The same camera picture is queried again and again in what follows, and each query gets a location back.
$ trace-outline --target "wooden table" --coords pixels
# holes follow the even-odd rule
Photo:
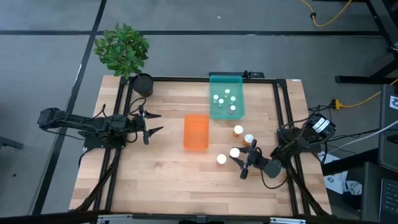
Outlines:
[[[287,80],[294,120],[308,116],[303,87],[299,80]],[[112,114],[119,78],[104,76],[94,114],[106,103]],[[183,148],[186,114],[209,113],[209,83],[155,82],[154,94],[145,109],[161,114],[147,121],[148,128],[164,126],[149,145],[138,141],[122,150],[111,211],[116,213],[166,213],[208,215],[291,216],[288,185],[269,190],[261,182],[260,171],[250,169],[246,180],[239,178],[240,168],[228,159],[216,163],[218,154],[229,154],[233,146],[242,146],[243,137],[233,137],[233,127],[240,124],[244,134],[258,140],[265,156],[277,146],[277,113],[272,85],[244,83],[246,115],[241,120],[210,120],[210,145],[206,152],[188,152]],[[282,110],[285,113],[280,90]],[[139,97],[134,92],[132,100]],[[123,112],[124,98],[120,113]],[[94,149],[84,156],[77,176],[70,208],[76,208],[98,181],[104,149]],[[324,210],[331,212],[319,161],[310,153],[301,155],[305,183]],[[276,179],[264,175],[269,186],[280,184],[283,170]],[[108,186],[103,190],[100,208],[104,208]],[[298,208],[303,213],[300,191],[295,188]]]

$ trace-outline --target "gray floor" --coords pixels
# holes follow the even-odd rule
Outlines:
[[[373,2],[384,15],[383,22],[392,27],[380,3]],[[91,30],[99,4],[97,0],[2,1],[0,29]],[[344,5],[311,4],[319,23],[333,17]],[[99,29],[111,29],[117,22],[142,30],[377,29],[363,3],[353,3],[324,29],[314,27],[309,14],[299,0],[108,0]],[[389,30],[394,36],[395,29]],[[377,85],[338,85],[334,76],[370,75],[392,60],[385,41],[378,37],[152,35],[148,39],[149,60],[144,71],[153,76],[203,77],[209,71],[253,70],[270,78],[299,78],[311,107],[328,104],[332,98],[349,105],[379,91],[381,86]],[[87,40],[88,36],[0,35],[0,136],[25,144],[22,150],[1,148],[0,217],[30,213],[54,140],[53,134],[39,131],[37,118],[44,108],[65,108]],[[102,76],[109,74],[92,54],[74,113],[93,114]],[[379,104],[376,98],[357,108],[332,111],[337,134],[377,128]],[[377,138],[371,138],[349,150],[361,152],[376,144]],[[68,210],[82,147],[82,142],[66,138],[44,213]],[[340,151],[334,155],[349,156]],[[339,217],[355,217],[337,202],[332,209]]]

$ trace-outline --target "black pot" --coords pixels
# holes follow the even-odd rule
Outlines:
[[[132,78],[132,88],[143,97],[149,97],[154,92],[154,80],[146,73]]]

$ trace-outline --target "teal plastic bin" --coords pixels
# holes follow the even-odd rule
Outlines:
[[[225,89],[231,92],[225,98]],[[221,108],[218,102],[214,103],[213,96],[218,95],[218,99],[223,99],[224,103]],[[230,114],[231,96],[235,96],[236,100],[233,105],[236,109]],[[241,119],[244,116],[244,100],[243,100],[243,84],[242,77],[229,75],[212,75],[210,77],[210,117],[212,119]]]

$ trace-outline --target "orange container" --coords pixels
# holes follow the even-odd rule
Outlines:
[[[205,151],[209,147],[209,116],[185,115],[184,148],[189,151]]]

